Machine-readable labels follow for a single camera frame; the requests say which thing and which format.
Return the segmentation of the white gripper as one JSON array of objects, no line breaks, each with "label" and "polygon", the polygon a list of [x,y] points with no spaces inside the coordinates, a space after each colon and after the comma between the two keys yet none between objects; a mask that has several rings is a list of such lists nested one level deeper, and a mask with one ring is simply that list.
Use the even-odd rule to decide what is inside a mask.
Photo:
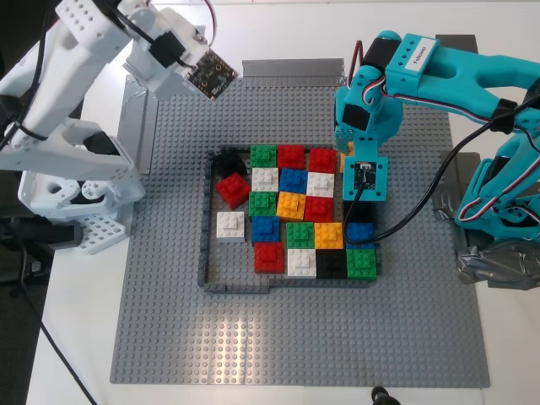
[{"label": "white gripper", "polygon": [[158,100],[189,92],[189,78],[208,50],[196,27],[172,8],[138,10],[138,26],[147,39],[139,41],[140,53],[132,52],[124,68]]}]

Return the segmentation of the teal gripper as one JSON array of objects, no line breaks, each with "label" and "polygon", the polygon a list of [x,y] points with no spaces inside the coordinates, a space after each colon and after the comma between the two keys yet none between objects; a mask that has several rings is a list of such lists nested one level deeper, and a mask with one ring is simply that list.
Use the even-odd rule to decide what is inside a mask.
[{"label": "teal gripper", "polygon": [[335,94],[335,138],[340,153],[349,152],[354,140],[375,141],[380,147],[397,135],[402,103],[383,92],[385,82],[343,86]]}]

